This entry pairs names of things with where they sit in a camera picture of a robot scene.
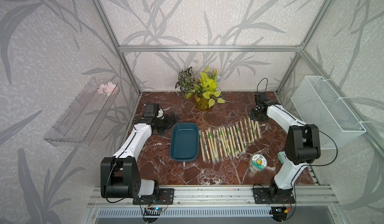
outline red-brown marble surface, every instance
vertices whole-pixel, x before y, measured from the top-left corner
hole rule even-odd
[[[195,108],[194,98],[185,100],[181,92],[145,92],[136,111],[135,120],[144,113],[145,103],[158,103],[166,114],[175,114],[179,122],[193,122],[199,130],[217,129],[220,126],[234,125],[248,117],[255,107],[253,92],[223,92],[224,104],[216,103],[208,111]],[[273,92],[268,92],[270,100],[276,100]],[[269,184],[280,170],[277,153],[284,149],[286,134],[272,119],[259,122],[261,138],[249,145],[247,152],[238,158],[227,158],[218,163],[207,163],[199,155],[193,162],[176,162],[170,158],[170,138],[172,129],[163,136],[152,135],[144,145],[139,157],[140,175],[144,179],[156,179],[160,185],[239,185]],[[248,170],[248,161],[253,153],[261,153],[267,159],[265,170],[253,174]],[[307,169],[297,179],[296,184],[313,184]]]

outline leaf-patterned wallpaper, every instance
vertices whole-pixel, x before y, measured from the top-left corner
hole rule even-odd
[[[323,0],[101,0],[120,45],[298,45]],[[142,91],[172,91],[177,74],[209,65],[224,90],[276,90],[294,53],[151,53],[125,56]]]
[[[369,125],[384,137],[384,0],[336,0],[306,48],[341,88]],[[295,72],[280,98],[301,83]],[[322,150],[315,164],[326,164],[334,150]],[[378,224],[384,219],[384,160],[360,136],[339,149],[337,160],[314,167],[322,184],[331,184],[351,224]]]
[[[138,95],[90,0],[0,6],[0,222],[79,223]],[[119,82],[106,119],[89,147],[53,147],[43,135],[91,77]]]

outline robotic arm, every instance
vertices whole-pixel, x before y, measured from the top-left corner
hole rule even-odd
[[[100,186],[103,198],[143,196],[149,202],[159,199],[157,181],[141,179],[136,160],[154,130],[161,135],[177,121],[175,115],[164,115],[158,104],[146,104],[144,115],[134,123],[122,147],[112,157],[106,157],[101,162]]]
[[[316,125],[296,119],[276,101],[269,101],[265,92],[257,93],[255,102],[256,108],[250,115],[252,120],[267,122],[270,117],[287,133],[287,159],[268,188],[268,197],[281,203],[291,195],[293,183],[301,172],[320,157],[319,131]]]

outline jar lid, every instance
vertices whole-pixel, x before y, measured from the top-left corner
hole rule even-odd
[[[266,167],[266,158],[260,154],[254,154],[252,156],[252,164],[259,170],[263,170]]]

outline plant pot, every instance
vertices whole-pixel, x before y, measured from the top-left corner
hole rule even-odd
[[[208,109],[208,101],[206,98],[203,96],[199,97],[197,95],[194,95],[195,97],[195,107],[201,111],[205,111]]]

